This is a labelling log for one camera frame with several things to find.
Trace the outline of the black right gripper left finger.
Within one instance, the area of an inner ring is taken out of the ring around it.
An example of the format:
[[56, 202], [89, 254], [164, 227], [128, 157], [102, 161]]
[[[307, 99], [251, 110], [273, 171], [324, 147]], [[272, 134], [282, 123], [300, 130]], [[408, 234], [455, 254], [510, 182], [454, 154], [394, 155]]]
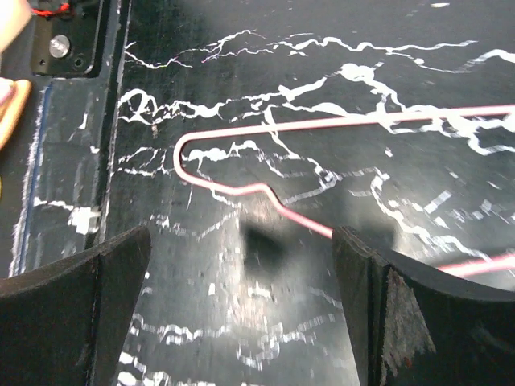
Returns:
[[3, 385], [110, 385], [151, 255], [146, 227], [1, 281]]

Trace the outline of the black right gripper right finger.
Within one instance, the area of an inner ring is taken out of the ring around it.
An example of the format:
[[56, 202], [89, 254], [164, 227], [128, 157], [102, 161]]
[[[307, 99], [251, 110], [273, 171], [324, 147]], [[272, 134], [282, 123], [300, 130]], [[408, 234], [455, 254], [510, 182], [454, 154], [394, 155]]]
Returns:
[[511, 385], [514, 295], [444, 273], [354, 229], [332, 257], [362, 385]]

